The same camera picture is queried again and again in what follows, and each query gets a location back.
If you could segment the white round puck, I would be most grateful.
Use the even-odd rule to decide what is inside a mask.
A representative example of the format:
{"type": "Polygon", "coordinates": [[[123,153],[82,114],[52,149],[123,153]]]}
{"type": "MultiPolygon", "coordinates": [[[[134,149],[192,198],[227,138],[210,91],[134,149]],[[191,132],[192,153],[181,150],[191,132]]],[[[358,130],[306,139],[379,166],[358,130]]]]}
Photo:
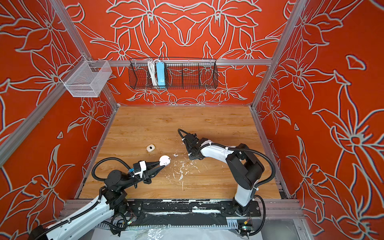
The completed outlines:
{"type": "Polygon", "coordinates": [[[161,156],[159,159],[160,166],[168,166],[171,163],[171,158],[167,155],[161,156]]]}

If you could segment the white earbud charging case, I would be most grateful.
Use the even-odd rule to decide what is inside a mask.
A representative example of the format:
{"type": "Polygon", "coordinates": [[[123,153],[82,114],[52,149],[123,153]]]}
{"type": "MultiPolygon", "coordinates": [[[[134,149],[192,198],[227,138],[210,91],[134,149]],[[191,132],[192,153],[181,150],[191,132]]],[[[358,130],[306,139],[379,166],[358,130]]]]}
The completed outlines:
{"type": "Polygon", "coordinates": [[[153,152],[156,149],[156,146],[153,144],[150,144],[146,147],[147,152],[153,152]]]}

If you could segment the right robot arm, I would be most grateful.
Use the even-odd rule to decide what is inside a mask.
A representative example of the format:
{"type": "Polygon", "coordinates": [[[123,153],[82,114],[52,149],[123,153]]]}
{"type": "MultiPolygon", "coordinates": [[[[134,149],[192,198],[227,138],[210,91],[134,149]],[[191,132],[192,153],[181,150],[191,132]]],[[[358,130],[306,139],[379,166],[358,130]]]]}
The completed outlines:
{"type": "Polygon", "coordinates": [[[244,215],[249,210],[259,187],[275,178],[276,168],[271,159],[245,144],[230,147],[206,138],[199,139],[196,134],[182,129],[178,129],[178,133],[186,146],[190,160],[212,158],[228,165],[238,184],[233,208],[239,215],[244,215]]]}

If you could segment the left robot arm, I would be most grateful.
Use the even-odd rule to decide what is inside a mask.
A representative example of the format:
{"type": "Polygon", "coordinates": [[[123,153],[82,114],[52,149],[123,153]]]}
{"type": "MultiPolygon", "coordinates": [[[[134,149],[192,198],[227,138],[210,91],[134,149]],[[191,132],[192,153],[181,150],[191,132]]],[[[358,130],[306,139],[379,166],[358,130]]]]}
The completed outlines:
{"type": "Polygon", "coordinates": [[[42,225],[34,228],[30,240],[78,240],[94,227],[103,223],[110,228],[114,235],[119,235],[129,226],[126,216],[131,212],[126,189],[137,187],[138,183],[151,184],[162,169],[171,162],[169,156],[161,156],[157,162],[139,161],[130,167],[123,160],[116,157],[102,159],[92,168],[92,177],[105,185],[99,189],[99,194],[90,203],[80,208],[65,219],[48,227],[42,225]],[[126,172],[113,170],[106,178],[96,175],[96,169],[102,163],[117,161],[126,172]]]}

